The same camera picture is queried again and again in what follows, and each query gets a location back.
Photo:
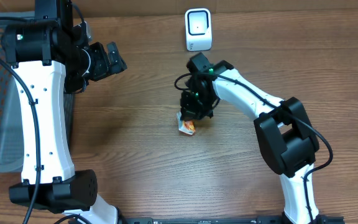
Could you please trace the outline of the small orange box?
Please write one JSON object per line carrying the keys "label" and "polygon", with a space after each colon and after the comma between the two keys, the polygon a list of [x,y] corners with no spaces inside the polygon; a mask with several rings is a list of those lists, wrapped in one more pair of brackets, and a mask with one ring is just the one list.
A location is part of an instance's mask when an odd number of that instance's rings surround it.
{"label": "small orange box", "polygon": [[181,120],[181,112],[177,113],[178,130],[187,135],[194,135],[196,132],[194,123],[192,121]]}

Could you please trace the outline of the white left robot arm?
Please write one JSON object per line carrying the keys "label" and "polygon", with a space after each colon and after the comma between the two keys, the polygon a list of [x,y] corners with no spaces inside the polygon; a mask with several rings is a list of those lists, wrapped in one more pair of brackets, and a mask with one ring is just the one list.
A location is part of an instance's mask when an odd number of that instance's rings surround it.
{"label": "white left robot arm", "polygon": [[21,182],[12,203],[60,213],[78,223],[124,223],[98,194],[93,170],[75,170],[68,149],[63,97],[89,82],[121,73],[126,63],[115,43],[91,43],[88,25],[73,23],[71,1],[37,1],[35,17],[6,27],[2,47],[19,92],[24,137]]}

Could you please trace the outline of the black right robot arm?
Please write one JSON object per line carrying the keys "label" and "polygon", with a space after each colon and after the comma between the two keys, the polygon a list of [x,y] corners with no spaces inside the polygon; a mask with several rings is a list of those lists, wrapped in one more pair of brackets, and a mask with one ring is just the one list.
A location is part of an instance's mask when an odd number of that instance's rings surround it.
{"label": "black right robot arm", "polygon": [[262,158],[280,177],[285,199],[283,219],[314,223],[319,212],[306,174],[314,167],[319,144],[302,103],[264,92],[225,60],[212,64],[198,53],[186,67],[189,79],[181,90],[178,119],[184,123],[212,118],[221,100],[242,111],[254,122]]}

